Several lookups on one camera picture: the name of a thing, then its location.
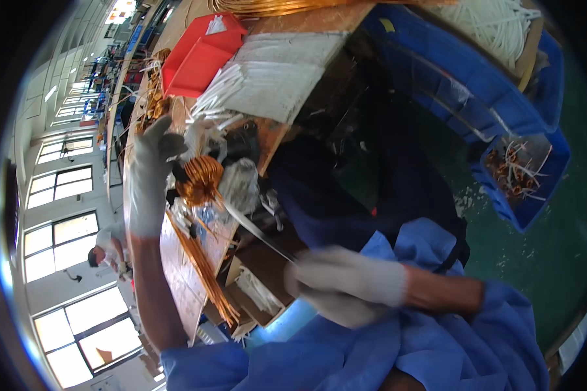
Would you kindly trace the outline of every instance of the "red plastic tray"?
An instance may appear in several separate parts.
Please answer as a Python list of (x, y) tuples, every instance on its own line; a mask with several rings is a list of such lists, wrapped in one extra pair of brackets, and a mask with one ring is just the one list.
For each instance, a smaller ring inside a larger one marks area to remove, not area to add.
[[(223, 16), (227, 30), (204, 35), (217, 15)], [(247, 33), (230, 12), (194, 19), (161, 68), (163, 95), (200, 96), (219, 68), (242, 47), (242, 36)]]

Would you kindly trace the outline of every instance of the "white tubing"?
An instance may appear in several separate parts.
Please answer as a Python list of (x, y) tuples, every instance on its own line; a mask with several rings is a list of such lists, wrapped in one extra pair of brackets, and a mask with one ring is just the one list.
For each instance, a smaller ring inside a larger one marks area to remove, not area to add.
[(530, 21), (541, 17), (521, 0), (459, 0), (429, 11), (463, 31), (510, 69), (524, 51)]

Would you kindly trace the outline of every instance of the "ceiling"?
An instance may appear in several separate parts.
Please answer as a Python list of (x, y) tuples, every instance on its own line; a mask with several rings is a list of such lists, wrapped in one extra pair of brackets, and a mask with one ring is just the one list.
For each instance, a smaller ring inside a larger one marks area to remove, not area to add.
[[(50, 130), (55, 113), (69, 93), (71, 84), (84, 76), (84, 58), (101, 55), (110, 43), (104, 39), (104, 24), (116, 0), (77, 0), (70, 13), (57, 21), (53, 32), (31, 62), (29, 74), (22, 80), (21, 100), (13, 126), (10, 154), (21, 171), (31, 138)], [(57, 86), (47, 101), (47, 93)], [(24, 173), (25, 180), (30, 173)]]

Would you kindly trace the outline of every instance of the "workbench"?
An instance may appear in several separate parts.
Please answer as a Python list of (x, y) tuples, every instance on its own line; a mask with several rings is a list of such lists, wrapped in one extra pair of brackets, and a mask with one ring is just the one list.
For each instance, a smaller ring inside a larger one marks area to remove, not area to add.
[[(242, 22), (248, 28), (248, 33), (250, 35), (262, 33), (321, 33), (326, 31), (347, 31), (352, 33), (373, 7), (373, 3), (353, 4)], [(194, 18), (210, 13), (211, 12), (209, 11), (205, 0), (184, 0), (168, 21), (167, 26), (163, 30), (161, 37), (155, 46), (154, 52), (163, 48), (170, 48), (173, 50), (174, 45), (178, 42), (191, 21)], [(143, 78), (139, 90), (140, 92), (145, 92), (147, 82), (147, 78)], [(170, 110), (173, 119), (172, 131), (180, 134), (184, 132), (186, 119), (185, 113), (187, 112), (185, 108), (192, 107), (194, 102), (194, 98), (183, 98), (180, 96), (174, 98)], [(143, 105), (144, 101), (137, 100), (133, 111), (133, 118), (137, 118), (144, 113), (144, 109), (140, 107), (140, 103)], [(253, 120), (257, 124), (258, 139), (261, 148), (261, 156), (257, 169), (259, 175), (263, 176), (274, 152), (276, 152), (278, 145), (290, 129), (290, 126), (267, 118), (258, 118), (251, 115), (246, 115), (239, 123), (248, 120)], [(237, 126), (237, 124), (232, 124), (229, 128), (232, 129)], [(134, 136), (133, 125), (129, 129), (126, 146), (126, 164), (124, 172), (125, 183), (126, 180), (130, 180), (128, 177), (128, 167), (133, 159), (131, 145)], [(128, 207), (130, 202), (126, 199), (127, 186), (125, 186), (124, 189), (125, 218), (127, 218), (130, 214)], [(206, 240), (202, 242), (202, 247), (214, 272), (217, 273), (229, 246), (227, 240), (224, 240), (223, 238), (232, 239), (238, 228), (238, 224), (236, 222), (229, 224), (211, 222), (208, 225), (211, 231), (219, 234), (220, 238), (207, 234)], [(193, 341), (203, 307), (207, 300), (206, 292), (198, 274), (183, 251), (180, 241), (167, 217), (165, 217), (163, 221), (160, 244), (161, 260), (165, 277), (170, 286), (170, 290), (172, 291), (172, 296), (174, 297), (176, 307), (178, 308), (185, 332)]]

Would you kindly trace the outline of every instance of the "forearm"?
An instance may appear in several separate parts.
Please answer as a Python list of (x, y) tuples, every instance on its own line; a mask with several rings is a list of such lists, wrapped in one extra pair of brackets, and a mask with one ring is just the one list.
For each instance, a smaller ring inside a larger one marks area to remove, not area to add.
[(111, 241), (113, 243), (113, 246), (115, 247), (115, 251), (117, 251), (117, 256), (119, 257), (119, 260), (122, 262), (126, 262), (124, 259), (124, 249), (122, 248), (122, 243), (120, 243), (119, 240), (115, 238), (111, 238)]
[(159, 239), (129, 236), (129, 246), (137, 309), (148, 340), (159, 353), (167, 348), (186, 347), (187, 334), (163, 274)]
[(406, 266), (409, 285), (404, 305), (432, 313), (477, 313), (483, 302), (485, 284), (468, 277), (447, 277)]

